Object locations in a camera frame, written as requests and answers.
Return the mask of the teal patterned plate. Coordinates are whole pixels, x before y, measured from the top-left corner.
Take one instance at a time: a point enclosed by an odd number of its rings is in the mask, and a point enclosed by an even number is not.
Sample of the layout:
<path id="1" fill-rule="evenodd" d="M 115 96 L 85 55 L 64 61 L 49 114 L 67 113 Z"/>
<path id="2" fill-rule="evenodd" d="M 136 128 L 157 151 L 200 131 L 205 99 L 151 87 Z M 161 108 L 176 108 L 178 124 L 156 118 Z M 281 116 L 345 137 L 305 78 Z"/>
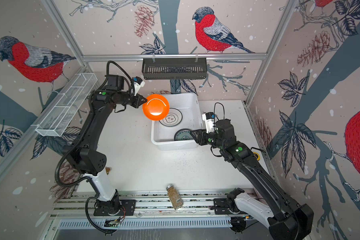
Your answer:
<path id="1" fill-rule="evenodd" d="M 190 129 L 180 129 L 174 135 L 174 141 L 187 141 L 193 140 Z"/>

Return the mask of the orange plate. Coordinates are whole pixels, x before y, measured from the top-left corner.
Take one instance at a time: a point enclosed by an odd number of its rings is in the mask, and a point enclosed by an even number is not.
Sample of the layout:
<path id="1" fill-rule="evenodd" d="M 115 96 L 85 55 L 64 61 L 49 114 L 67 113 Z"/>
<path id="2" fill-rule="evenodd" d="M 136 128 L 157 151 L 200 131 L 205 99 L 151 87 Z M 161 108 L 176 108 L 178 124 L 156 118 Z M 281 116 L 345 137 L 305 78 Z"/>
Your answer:
<path id="1" fill-rule="evenodd" d="M 144 115 L 152 121 L 163 120 L 169 113 L 170 104 L 163 95 L 153 94 L 143 104 Z"/>

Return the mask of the white plate green rim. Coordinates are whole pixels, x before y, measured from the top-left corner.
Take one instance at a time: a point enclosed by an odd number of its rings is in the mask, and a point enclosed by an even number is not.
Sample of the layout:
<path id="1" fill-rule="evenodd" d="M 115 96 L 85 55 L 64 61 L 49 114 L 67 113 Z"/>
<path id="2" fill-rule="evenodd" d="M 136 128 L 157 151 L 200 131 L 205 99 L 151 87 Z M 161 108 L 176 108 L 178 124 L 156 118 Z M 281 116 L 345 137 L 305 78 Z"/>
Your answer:
<path id="1" fill-rule="evenodd" d="M 159 123 L 165 127 L 175 127 L 179 125 L 183 120 L 183 114 L 181 111 L 175 108 L 170 108 L 169 113 L 167 116 L 159 120 Z"/>

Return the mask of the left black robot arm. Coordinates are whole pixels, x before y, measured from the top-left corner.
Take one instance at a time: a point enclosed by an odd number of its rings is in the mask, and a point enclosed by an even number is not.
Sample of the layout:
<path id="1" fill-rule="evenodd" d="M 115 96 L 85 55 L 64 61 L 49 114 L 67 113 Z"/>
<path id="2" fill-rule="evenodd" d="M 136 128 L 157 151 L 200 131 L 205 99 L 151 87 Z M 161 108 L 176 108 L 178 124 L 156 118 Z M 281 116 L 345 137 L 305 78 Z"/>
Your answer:
<path id="1" fill-rule="evenodd" d="M 90 183 L 95 196 L 88 197 L 86 203 L 95 200 L 97 207 L 116 214 L 122 212 L 119 219 L 123 221 L 127 211 L 120 202 L 118 191 L 110 183 L 106 172 L 107 157 L 97 151 L 98 142 L 109 115 L 116 112 L 118 105 L 138 109 L 148 100 L 138 93 L 144 85 L 140 77 L 131 78 L 128 73 L 124 76 L 111 75 L 110 65 L 119 66 L 114 61 L 107 62 L 105 81 L 89 96 L 90 112 L 85 125 L 72 144 L 64 148 L 54 177 L 56 184 L 62 188 L 74 187 L 82 181 Z M 72 183 L 63 182 L 60 170 L 64 162 L 68 162 L 82 177 Z"/>

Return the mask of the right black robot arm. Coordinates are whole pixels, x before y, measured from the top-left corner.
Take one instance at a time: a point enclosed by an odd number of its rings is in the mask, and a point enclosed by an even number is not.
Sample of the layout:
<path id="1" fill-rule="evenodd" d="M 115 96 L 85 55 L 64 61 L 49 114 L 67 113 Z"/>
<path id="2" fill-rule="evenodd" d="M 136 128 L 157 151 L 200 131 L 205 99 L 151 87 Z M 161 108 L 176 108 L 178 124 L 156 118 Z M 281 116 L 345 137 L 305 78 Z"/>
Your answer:
<path id="1" fill-rule="evenodd" d="M 243 174 L 264 199 L 262 203 L 236 188 L 227 196 L 233 213 L 249 214 L 263 224 L 275 240 L 303 240 L 311 233 L 313 210 L 307 204 L 299 204 L 271 178 L 252 150 L 237 140 L 230 120 L 217 121 L 211 132 L 199 129 L 190 134 L 200 146 L 218 149 L 224 160 Z"/>

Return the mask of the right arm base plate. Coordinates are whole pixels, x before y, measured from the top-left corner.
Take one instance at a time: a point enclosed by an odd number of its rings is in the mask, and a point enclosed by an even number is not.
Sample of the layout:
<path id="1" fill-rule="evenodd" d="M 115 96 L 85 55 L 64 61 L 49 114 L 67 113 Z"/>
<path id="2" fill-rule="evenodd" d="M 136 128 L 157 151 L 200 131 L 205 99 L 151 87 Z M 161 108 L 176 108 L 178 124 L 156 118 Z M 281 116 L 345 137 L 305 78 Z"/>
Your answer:
<path id="1" fill-rule="evenodd" d="M 235 200 L 232 198 L 213 199 L 214 205 L 211 210 L 216 215 L 238 215 L 241 211 L 236 206 Z"/>

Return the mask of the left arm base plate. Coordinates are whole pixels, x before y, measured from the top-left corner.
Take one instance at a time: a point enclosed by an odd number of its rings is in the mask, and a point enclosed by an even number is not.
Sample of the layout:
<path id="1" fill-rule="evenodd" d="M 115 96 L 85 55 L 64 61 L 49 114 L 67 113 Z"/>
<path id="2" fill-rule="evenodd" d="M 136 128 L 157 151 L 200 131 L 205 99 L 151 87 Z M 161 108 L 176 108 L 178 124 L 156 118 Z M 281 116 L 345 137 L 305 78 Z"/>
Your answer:
<path id="1" fill-rule="evenodd" d="M 118 200 L 103 202 L 96 200 L 94 216 L 111 217 L 111 216 L 133 216 L 136 200 Z"/>

